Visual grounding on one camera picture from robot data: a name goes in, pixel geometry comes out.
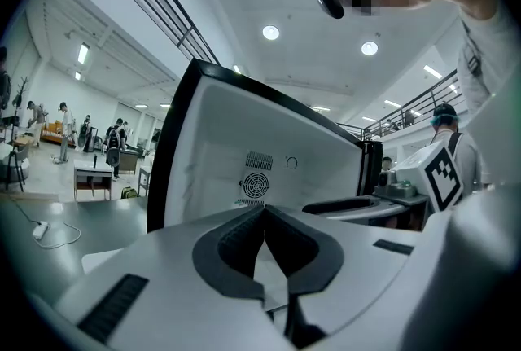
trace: backpack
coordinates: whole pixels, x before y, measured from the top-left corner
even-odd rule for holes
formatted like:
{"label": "backpack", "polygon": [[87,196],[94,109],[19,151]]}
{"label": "backpack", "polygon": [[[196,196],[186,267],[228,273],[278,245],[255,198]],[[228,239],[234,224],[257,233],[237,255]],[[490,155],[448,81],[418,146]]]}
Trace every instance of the backpack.
{"label": "backpack", "polygon": [[108,148],[120,148],[120,132],[119,128],[112,128],[111,132],[108,134],[107,147]]}
{"label": "backpack", "polygon": [[125,187],[121,191],[121,199],[130,199],[130,198],[137,198],[137,197],[138,197],[138,193],[132,187]]}
{"label": "backpack", "polygon": [[7,109],[9,98],[11,97],[11,78],[7,72],[2,73],[2,80],[2,106],[0,108],[4,110]]}

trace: chair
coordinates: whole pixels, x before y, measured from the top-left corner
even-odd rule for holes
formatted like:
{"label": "chair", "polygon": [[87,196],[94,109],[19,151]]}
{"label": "chair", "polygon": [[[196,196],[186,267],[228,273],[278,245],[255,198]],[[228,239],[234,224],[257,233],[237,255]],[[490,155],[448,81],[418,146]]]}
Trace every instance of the chair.
{"label": "chair", "polygon": [[29,144],[26,144],[22,151],[11,151],[9,153],[9,161],[7,162],[7,179],[6,179],[6,190],[9,188],[9,183],[11,182],[11,159],[15,159],[15,169],[16,175],[18,176],[18,183],[20,184],[20,189],[24,191],[24,187],[22,186],[22,181],[25,184],[24,171],[22,170],[22,162],[27,158],[29,154]]}

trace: vent grille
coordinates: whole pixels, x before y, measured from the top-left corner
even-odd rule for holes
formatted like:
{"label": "vent grille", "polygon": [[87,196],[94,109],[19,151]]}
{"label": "vent grille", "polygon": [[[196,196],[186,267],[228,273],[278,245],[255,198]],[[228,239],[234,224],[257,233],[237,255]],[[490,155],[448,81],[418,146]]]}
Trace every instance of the vent grille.
{"label": "vent grille", "polygon": [[244,179],[244,194],[251,199],[259,199],[266,194],[269,189],[268,178],[263,173],[248,174]]}
{"label": "vent grille", "polygon": [[253,199],[237,199],[238,202],[243,202],[248,206],[264,206],[264,200],[253,200]]}
{"label": "vent grille", "polygon": [[268,154],[250,151],[246,157],[246,166],[254,169],[271,170],[274,158]]}
{"label": "vent grille", "polygon": [[147,283],[148,280],[143,277],[127,274],[79,323],[78,327],[85,334],[104,344]]}

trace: ceiling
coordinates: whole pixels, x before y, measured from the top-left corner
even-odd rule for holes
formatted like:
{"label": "ceiling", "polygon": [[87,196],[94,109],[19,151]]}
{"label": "ceiling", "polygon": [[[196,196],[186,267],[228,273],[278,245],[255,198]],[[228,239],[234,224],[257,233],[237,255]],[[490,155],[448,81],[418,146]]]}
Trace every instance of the ceiling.
{"label": "ceiling", "polygon": [[[349,121],[429,50],[452,23],[456,8],[437,1],[416,11],[381,10],[366,17],[346,12],[342,20],[325,15],[314,0],[219,0],[248,57],[237,60],[244,71],[260,66],[265,83],[309,106],[328,107],[334,121]],[[190,5],[185,4],[190,12]],[[276,25],[280,37],[262,36]],[[371,57],[361,45],[377,42]],[[410,100],[425,85],[423,74],[400,89]]]}
{"label": "ceiling", "polygon": [[[151,62],[126,41],[113,25],[106,24],[86,2],[78,0],[42,0],[45,37],[50,48],[50,62],[62,72],[88,86],[109,94],[134,107],[148,105],[145,111],[161,120],[170,103],[177,78]],[[77,60],[82,43],[90,49],[84,64]]]}

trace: fluorescent light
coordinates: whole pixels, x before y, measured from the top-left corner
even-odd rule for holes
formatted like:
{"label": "fluorescent light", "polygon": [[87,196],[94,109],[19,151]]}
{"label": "fluorescent light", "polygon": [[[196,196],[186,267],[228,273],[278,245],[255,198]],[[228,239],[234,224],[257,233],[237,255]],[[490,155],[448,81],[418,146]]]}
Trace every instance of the fluorescent light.
{"label": "fluorescent light", "polygon": [[364,42],[361,52],[365,55],[375,55],[378,51],[378,45],[375,42]]}
{"label": "fluorescent light", "polygon": [[89,51],[89,46],[85,43],[80,46],[80,54],[78,55],[78,61],[83,64],[85,62],[85,57],[87,56],[87,52]]}
{"label": "fluorescent light", "polygon": [[443,77],[434,68],[431,68],[429,66],[423,66],[423,70],[425,70],[426,72],[429,72],[436,79],[441,79]]}
{"label": "fluorescent light", "polygon": [[401,105],[398,105],[396,102],[391,102],[390,100],[384,100],[385,103],[388,103],[389,105],[392,105],[393,107],[401,107]]}
{"label": "fluorescent light", "polygon": [[280,32],[278,31],[278,28],[274,25],[266,25],[262,29],[262,34],[270,41],[276,40],[278,36],[280,35]]}

